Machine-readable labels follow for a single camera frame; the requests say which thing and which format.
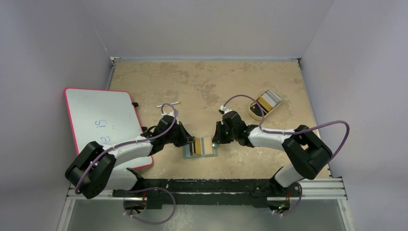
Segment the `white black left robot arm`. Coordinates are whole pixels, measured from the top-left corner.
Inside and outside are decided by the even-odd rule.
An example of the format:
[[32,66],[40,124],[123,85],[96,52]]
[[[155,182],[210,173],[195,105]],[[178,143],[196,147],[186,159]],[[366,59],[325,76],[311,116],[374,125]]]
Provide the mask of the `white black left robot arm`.
[[157,125],[144,127],[137,138],[119,144],[103,146],[89,142],[65,172],[65,178],[75,186],[75,193],[92,199],[105,190],[125,190],[137,197],[143,183],[133,167],[125,166],[142,157],[150,157],[167,144],[183,147],[192,144],[190,135],[173,115],[163,116]]

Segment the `green leather card holder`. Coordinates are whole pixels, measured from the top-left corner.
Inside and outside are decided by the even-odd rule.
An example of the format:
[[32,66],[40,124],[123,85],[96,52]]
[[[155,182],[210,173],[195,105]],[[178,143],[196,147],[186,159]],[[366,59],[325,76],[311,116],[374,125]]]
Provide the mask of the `green leather card holder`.
[[184,159],[218,156],[217,144],[213,143],[213,136],[195,137],[193,143],[183,147]]

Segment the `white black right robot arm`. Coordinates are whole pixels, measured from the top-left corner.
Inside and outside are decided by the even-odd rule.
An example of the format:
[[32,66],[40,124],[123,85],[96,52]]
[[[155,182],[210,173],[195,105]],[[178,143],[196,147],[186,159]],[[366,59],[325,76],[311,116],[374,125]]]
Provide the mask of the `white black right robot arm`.
[[300,125],[292,130],[262,129],[259,125],[247,125],[236,111],[219,112],[222,119],[216,123],[214,144],[236,141],[241,146],[284,151],[288,156],[290,163],[269,180],[274,195],[283,195],[300,180],[313,180],[333,156],[331,149],[308,126]]

